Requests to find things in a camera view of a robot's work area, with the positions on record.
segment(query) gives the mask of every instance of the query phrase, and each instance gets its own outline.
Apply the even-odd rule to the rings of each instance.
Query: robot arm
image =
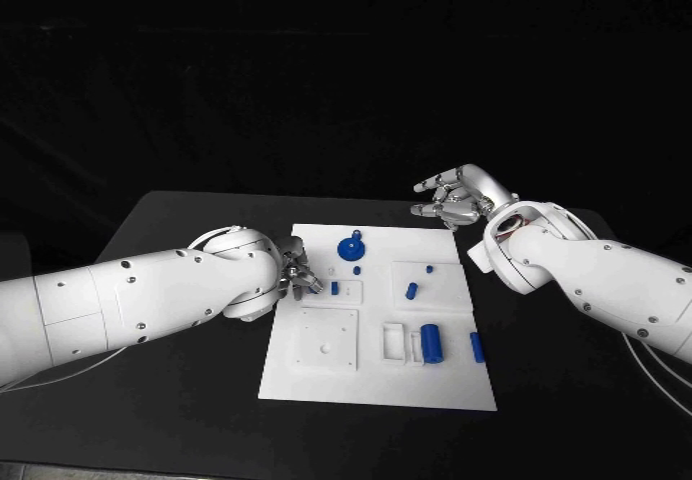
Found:
[[[520,201],[475,165],[445,172],[414,190],[430,188],[437,188],[435,203],[414,206],[414,214],[442,217],[453,230],[481,216],[489,220],[484,240],[469,250],[484,272],[495,270],[523,294],[556,280],[586,315],[692,363],[692,268],[599,240],[563,207]],[[459,189],[465,200],[450,200],[446,193]]]
[[[253,321],[322,284],[299,237],[241,227],[178,249],[0,283],[0,385],[195,327],[220,312]]]

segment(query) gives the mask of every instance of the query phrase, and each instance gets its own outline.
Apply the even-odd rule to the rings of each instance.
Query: robotic hand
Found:
[[[491,175],[465,165],[416,185],[436,189],[414,215],[440,217],[456,231],[488,219],[469,255],[485,273],[531,293],[556,280],[579,310],[692,363],[692,268],[631,245],[599,240],[554,203],[521,201]]]
[[[188,249],[2,282],[0,386],[195,327],[220,312],[250,322],[289,289],[301,298],[308,288],[324,286],[303,240],[275,244],[237,226],[202,235]]]

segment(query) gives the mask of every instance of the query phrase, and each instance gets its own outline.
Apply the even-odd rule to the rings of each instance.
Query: black curtain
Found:
[[[152,190],[419,203],[471,162],[692,263],[685,8],[231,8],[2,25],[0,218],[37,273],[94,261]]]

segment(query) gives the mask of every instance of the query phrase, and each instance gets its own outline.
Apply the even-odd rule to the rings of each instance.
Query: white cable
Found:
[[[668,373],[690,387],[692,388],[692,383],[688,382],[688,380],[685,380],[681,375],[678,375],[678,373],[675,372],[675,370],[664,363],[664,360],[661,359],[661,357],[657,355],[657,353],[654,352],[652,350],[652,347],[645,343],[642,342],[642,344],[645,345],[645,348],[647,350],[649,350],[649,353],[652,354],[652,357],[654,359],[660,362],[660,365],[667,369]]]
[[[213,238],[217,234],[221,232],[226,232],[227,230],[231,230],[234,227],[224,227],[217,230],[213,230],[211,232],[207,232],[192,243],[188,248],[195,248],[207,239]]]
[[[683,403],[678,401],[678,399],[674,397],[674,395],[668,392],[668,390],[664,388],[664,386],[661,385],[661,383],[657,381],[657,379],[654,378],[654,375],[652,373],[649,372],[649,370],[647,369],[645,367],[645,364],[642,363],[642,359],[639,358],[639,355],[638,355],[638,352],[635,352],[635,348],[632,347],[632,343],[631,343],[631,338],[628,337],[628,335],[623,333],[623,338],[625,338],[625,343],[628,344],[628,347],[631,349],[631,353],[632,353],[632,356],[635,357],[635,360],[638,361],[639,363],[639,366],[642,367],[642,370],[645,371],[647,373],[647,376],[649,377],[649,379],[652,380],[654,384],[657,385],[657,387],[660,387],[660,390],[664,392],[664,394],[667,395],[667,397],[674,401],[674,403],[678,405],[678,407],[681,408],[681,410],[692,417],[692,412],[688,410],[688,408],[683,405]]]
[[[14,388],[15,385],[21,384],[27,380],[29,380],[29,378],[34,377],[34,375],[31,375],[29,377],[24,378],[22,380],[18,380],[17,382],[12,382],[11,384],[8,384],[0,389],[0,394],[2,393],[9,393],[9,392],[17,392],[18,390],[25,390],[25,388],[42,387],[44,385],[51,385],[53,383],[58,383],[58,382],[63,382],[64,380],[68,380],[68,378],[77,377],[83,373],[89,372],[93,368],[97,368],[100,365],[103,365],[119,353],[123,352],[123,350],[126,350],[126,348],[128,347],[123,347],[113,355],[109,355],[109,357],[106,357],[100,362],[97,362],[94,365],[87,367],[84,370],[80,370],[77,373],[73,373],[71,375],[67,375],[66,377],[57,378],[55,380],[50,380],[48,382],[35,383],[34,385],[27,385],[25,387]]]

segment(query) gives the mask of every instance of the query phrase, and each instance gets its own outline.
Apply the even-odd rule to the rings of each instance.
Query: black table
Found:
[[[409,206],[155,192],[100,261],[185,247],[233,224],[272,238],[293,223],[442,228]],[[574,212],[609,231],[598,214]],[[484,227],[456,240],[499,412],[259,400],[273,316],[250,324],[220,317],[73,380],[0,396],[0,460],[249,479],[677,478],[692,464],[691,420],[621,335],[574,310],[557,285],[523,296],[479,271],[465,252]]]

